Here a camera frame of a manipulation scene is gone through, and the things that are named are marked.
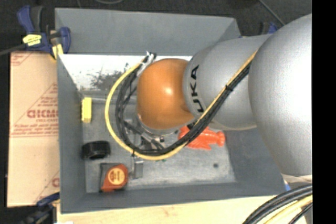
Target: kuka logo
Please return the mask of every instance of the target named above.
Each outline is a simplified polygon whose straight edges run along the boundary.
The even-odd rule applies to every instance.
[[[197,73],[197,70],[198,70],[198,68],[199,68],[199,66],[200,65],[197,65],[192,71],[191,71],[191,78],[193,79],[193,80],[195,80],[195,83],[194,84],[192,84],[192,83],[190,83],[190,88],[191,88],[191,90],[192,90],[192,92],[191,92],[191,96],[193,97],[193,102],[195,103],[195,104],[198,104],[198,109],[197,109],[197,111],[199,112],[199,113],[202,113],[202,112],[204,112],[204,109],[203,109],[203,107],[202,107],[202,105],[201,105],[201,102],[199,101],[199,99],[198,99],[198,93],[197,93],[197,91],[196,91],[196,73]]]
[[[56,118],[58,117],[58,110],[52,109],[32,109],[27,111],[27,117],[31,119],[35,118]]]

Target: orange toy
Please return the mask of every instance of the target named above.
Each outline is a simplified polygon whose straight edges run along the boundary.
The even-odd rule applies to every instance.
[[[180,128],[180,134],[178,135],[178,139],[184,137],[187,132],[189,132],[189,128],[187,126],[183,126]],[[217,144],[218,146],[223,146],[225,142],[225,135],[223,132],[214,132],[206,127],[200,135],[191,141],[187,147],[201,150],[211,150],[211,144]]]

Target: blue clamp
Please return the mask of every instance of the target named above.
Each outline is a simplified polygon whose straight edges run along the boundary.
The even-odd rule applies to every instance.
[[[23,39],[26,50],[45,51],[50,53],[53,57],[54,45],[51,44],[52,38],[61,38],[61,46],[64,53],[67,53],[71,44],[70,29],[68,27],[61,27],[56,33],[49,34],[41,31],[40,18],[43,7],[24,6],[17,12],[17,19],[19,23],[25,28],[27,36]]]

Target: yellow sponge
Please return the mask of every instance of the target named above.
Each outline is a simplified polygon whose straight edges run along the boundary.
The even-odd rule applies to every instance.
[[[82,100],[82,121],[90,123],[92,118],[92,98],[85,97]]]

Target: orange plastic object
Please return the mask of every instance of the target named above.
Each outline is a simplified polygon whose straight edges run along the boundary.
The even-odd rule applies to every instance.
[[[187,64],[183,59],[163,59],[140,75],[137,112],[145,126],[156,130],[179,128],[194,118],[185,104],[182,88]]]
[[[128,170],[123,164],[111,167],[105,175],[105,180],[100,188],[102,192],[111,192],[121,189],[128,181]]]
[[[178,135],[178,139],[184,137],[187,132],[189,132],[189,128],[187,126],[183,126],[180,128],[180,134]],[[203,132],[189,144],[187,147],[201,149],[201,150],[211,150],[211,144],[217,144],[218,146],[223,146],[225,143],[225,135],[223,132],[214,132],[206,127]]]

